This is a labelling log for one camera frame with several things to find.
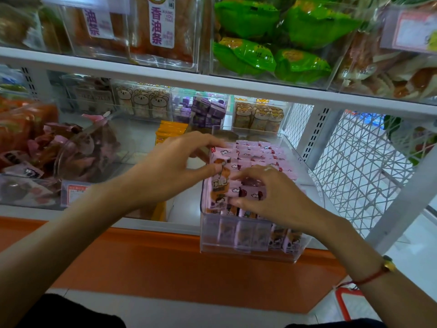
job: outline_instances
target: bracelet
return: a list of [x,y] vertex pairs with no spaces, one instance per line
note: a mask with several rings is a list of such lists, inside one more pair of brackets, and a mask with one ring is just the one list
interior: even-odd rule
[[393,260],[387,255],[384,255],[382,258],[384,259],[384,263],[382,264],[381,269],[378,270],[376,273],[370,275],[369,277],[367,277],[365,279],[362,279],[361,281],[350,281],[350,282],[341,283],[337,286],[337,289],[340,287],[347,286],[349,284],[355,284],[356,286],[360,286],[360,285],[363,285],[365,283],[369,283],[370,281],[377,279],[378,277],[380,277],[381,275],[384,275],[385,273],[394,272],[396,270],[396,266],[393,263]]

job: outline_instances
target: white shelf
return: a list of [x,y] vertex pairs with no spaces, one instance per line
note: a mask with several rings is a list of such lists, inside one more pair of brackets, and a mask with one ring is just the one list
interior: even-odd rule
[[194,90],[320,105],[327,108],[378,112],[382,114],[390,113],[400,116],[437,116],[437,106],[426,104],[267,84],[243,79],[206,76],[8,47],[0,47],[0,62],[6,64],[20,63],[26,67],[75,72],[92,76],[152,82],[154,84]]

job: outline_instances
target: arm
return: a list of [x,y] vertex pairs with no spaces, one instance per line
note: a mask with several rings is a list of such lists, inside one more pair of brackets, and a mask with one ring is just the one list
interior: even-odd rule
[[[265,200],[233,198],[232,204],[319,239],[346,268],[352,280],[363,280],[384,260],[344,218],[311,201],[287,176],[255,166],[235,175],[264,182]],[[360,286],[364,296],[389,328],[437,327],[437,303],[401,272],[389,272]]]
[[200,147],[224,143],[199,132],[167,139],[122,176],[91,186],[60,218],[0,253],[0,327],[11,328],[73,260],[123,215],[166,201],[221,171],[187,168]]

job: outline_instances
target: hand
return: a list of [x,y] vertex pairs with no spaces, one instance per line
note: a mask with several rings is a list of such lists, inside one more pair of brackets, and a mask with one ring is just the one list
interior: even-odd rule
[[247,177],[265,184],[266,198],[260,201],[231,198],[232,205],[308,235],[318,237],[319,232],[324,231],[326,217],[332,214],[308,198],[285,174],[271,167],[254,166],[232,175],[231,179],[243,180]]
[[198,131],[170,137],[155,146],[143,161],[109,182],[117,188],[126,210],[166,201],[221,171],[218,164],[187,169],[189,157],[208,162],[208,156],[200,150],[204,146],[226,147],[223,140]]

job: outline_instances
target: white wire mesh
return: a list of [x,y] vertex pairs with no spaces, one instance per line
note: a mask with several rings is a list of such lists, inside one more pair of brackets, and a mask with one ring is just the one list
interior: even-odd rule
[[[412,134],[402,137],[407,152],[412,153],[400,153],[383,130],[383,117],[346,111],[314,170],[339,214],[350,220],[363,237],[411,177],[414,166],[410,160],[420,161],[434,145],[415,145],[417,138]],[[429,142],[429,135],[423,140]]]
[[293,104],[283,130],[294,148],[298,147],[313,107],[310,104]]

